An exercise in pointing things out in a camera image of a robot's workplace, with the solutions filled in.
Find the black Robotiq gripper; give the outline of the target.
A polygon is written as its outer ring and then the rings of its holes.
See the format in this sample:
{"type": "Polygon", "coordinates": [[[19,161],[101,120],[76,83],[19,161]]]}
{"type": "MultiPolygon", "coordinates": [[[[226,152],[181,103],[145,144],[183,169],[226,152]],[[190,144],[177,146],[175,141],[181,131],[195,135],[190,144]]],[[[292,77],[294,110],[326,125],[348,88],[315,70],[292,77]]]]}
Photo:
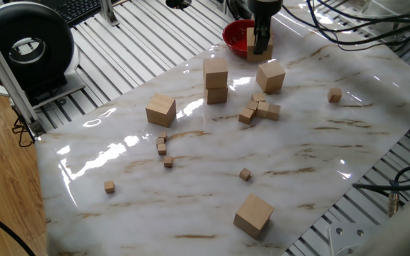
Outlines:
{"type": "Polygon", "coordinates": [[[267,50],[270,35],[271,16],[278,13],[283,5],[283,0],[248,0],[248,8],[255,18],[253,35],[255,48],[253,53],[261,55],[267,50]]]}

